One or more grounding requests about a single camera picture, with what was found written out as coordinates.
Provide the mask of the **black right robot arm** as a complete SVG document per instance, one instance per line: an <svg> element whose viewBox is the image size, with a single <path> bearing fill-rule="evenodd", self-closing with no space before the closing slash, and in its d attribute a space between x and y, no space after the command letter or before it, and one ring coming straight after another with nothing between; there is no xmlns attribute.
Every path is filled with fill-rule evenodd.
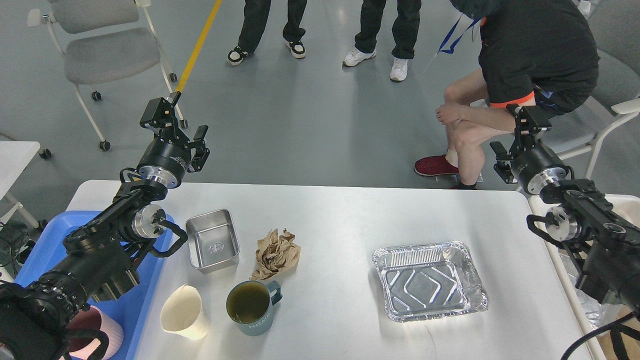
<svg viewBox="0 0 640 360"><path fill-rule="evenodd" d="M541 142L551 129L536 105L508 104L514 117L514 142L490 146L496 155L494 171L505 183L520 184L526 194L551 205L544 215L528 215L530 231L564 250L577 271L576 288L604 304L622 304L630 312L576 340L562 355L567 360L588 340L609 332L619 360L629 358L622 335L635 340L639 331L626 325L640 312L640 230L613 210L595 183L576 178L573 169Z"/></svg>

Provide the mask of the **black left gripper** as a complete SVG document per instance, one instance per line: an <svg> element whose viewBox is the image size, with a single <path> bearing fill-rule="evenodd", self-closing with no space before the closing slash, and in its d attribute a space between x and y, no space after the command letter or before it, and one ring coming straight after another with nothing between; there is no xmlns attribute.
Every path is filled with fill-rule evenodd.
<svg viewBox="0 0 640 360"><path fill-rule="evenodd" d="M185 173L201 171L210 155L205 142L208 125L200 125L192 141L176 129L176 106L181 96L180 91L174 91L168 98L149 100L139 121L140 127L155 136L137 165L137 173L142 180L160 183L167 189L179 187Z"/></svg>

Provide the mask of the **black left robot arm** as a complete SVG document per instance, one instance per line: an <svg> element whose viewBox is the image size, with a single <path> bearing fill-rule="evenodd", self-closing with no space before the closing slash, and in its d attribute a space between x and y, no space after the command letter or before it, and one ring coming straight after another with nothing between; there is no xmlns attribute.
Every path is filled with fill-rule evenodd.
<svg viewBox="0 0 640 360"><path fill-rule="evenodd" d="M132 178L121 176L112 203L62 240L66 257L25 287L1 285L2 359L69 360L77 338L96 340L89 359L102 360L110 345L106 332L71 329L72 319L89 310L90 299L117 300L139 285L137 269L147 255L166 258L186 243L186 231L156 204L186 173L201 171L210 155L207 125L198 127L194 139L179 127L180 96L174 91L149 101L140 125L153 131L151 143Z"/></svg>

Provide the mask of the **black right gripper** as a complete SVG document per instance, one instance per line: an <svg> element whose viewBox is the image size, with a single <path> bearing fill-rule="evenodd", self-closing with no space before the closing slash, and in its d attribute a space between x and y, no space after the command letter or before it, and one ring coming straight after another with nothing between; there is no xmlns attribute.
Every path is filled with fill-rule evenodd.
<svg viewBox="0 0 640 360"><path fill-rule="evenodd" d="M491 141L495 154L494 171L506 184L519 183L528 195L538 195L552 183L566 180L569 167L539 139L553 127L536 105L508 104L515 120L514 142L510 153L500 141Z"/></svg>

